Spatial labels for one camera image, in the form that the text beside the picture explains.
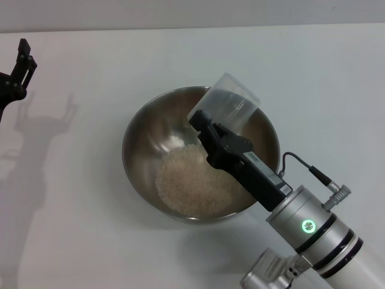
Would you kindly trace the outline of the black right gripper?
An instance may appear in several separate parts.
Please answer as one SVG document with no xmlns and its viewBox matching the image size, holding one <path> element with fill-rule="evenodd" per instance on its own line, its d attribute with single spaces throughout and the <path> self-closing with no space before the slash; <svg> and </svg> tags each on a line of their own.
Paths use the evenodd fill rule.
<svg viewBox="0 0 385 289">
<path fill-rule="evenodd" d="M 272 212 L 291 192 L 291 187 L 253 152 L 249 139 L 219 123 L 213 125 L 203 110 L 197 110 L 189 123 L 198 132 L 208 163 L 232 175 L 267 211 Z M 217 134 L 221 146 L 216 145 Z"/>
</svg>

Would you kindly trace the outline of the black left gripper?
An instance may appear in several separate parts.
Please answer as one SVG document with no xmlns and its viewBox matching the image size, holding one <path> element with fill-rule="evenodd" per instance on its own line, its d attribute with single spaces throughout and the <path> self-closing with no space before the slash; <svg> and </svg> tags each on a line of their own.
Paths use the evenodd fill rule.
<svg viewBox="0 0 385 289">
<path fill-rule="evenodd" d="M 0 119 L 10 102 L 26 97 L 28 84 L 37 68 L 31 47 L 26 39 L 20 39 L 16 64 L 10 75 L 0 73 Z"/>
</svg>

